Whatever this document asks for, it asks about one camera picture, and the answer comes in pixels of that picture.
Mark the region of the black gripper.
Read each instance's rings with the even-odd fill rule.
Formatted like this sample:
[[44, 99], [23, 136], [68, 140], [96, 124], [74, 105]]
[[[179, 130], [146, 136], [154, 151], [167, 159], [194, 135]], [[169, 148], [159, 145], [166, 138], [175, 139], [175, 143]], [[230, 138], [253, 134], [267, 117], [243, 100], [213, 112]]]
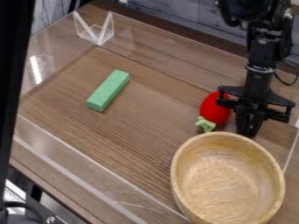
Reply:
[[290, 122], [295, 102], [277, 94], [271, 83], [277, 67], [247, 64], [243, 86], [219, 86], [218, 104], [237, 112], [237, 128], [242, 136], [255, 137], [267, 119]]

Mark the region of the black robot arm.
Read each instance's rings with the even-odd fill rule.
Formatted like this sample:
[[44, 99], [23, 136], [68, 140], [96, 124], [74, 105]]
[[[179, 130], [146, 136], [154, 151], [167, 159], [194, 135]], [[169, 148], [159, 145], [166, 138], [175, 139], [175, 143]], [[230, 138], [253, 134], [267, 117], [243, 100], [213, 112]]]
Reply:
[[291, 0], [217, 0], [225, 23], [247, 27], [247, 77], [242, 86], [221, 86], [218, 104], [237, 114], [237, 132], [255, 137], [263, 121], [290, 121], [295, 102], [278, 95], [271, 82], [278, 63], [291, 54]]

